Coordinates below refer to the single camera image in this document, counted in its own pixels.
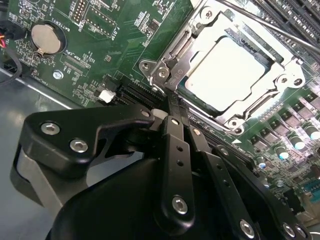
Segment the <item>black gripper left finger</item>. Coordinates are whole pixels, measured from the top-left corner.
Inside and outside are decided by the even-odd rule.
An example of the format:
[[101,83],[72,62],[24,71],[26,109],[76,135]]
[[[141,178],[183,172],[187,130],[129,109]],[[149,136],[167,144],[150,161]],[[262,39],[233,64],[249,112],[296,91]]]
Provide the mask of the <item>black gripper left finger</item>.
[[72,197],[144,158],[143,152],[118,148],[118,138],[141,129],[176,137],[184,133],[179,104],[171,98],[167,105],[163,120],[140,104],[29,115],[12,167],[17,189],[56,219]]

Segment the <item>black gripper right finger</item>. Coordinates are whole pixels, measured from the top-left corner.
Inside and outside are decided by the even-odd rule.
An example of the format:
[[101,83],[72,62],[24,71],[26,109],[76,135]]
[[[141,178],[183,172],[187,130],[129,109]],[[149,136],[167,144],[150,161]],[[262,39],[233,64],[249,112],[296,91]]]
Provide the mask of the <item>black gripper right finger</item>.
[[223,212],[224,240],[311,240],[310,231],[243,162],[214,136],[190,123],[190,108],[180,99],[182,122],[189,127],[200,168]]

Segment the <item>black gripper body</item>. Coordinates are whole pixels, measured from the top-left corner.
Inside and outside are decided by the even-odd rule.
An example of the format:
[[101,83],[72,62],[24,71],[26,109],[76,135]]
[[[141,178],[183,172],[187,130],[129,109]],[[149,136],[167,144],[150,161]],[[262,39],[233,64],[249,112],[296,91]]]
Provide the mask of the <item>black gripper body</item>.
[[59,211],[49,240],[219,240],[210,177],[224,168],[202,135],[139,129],[117,139],[144,158],[72,197]]

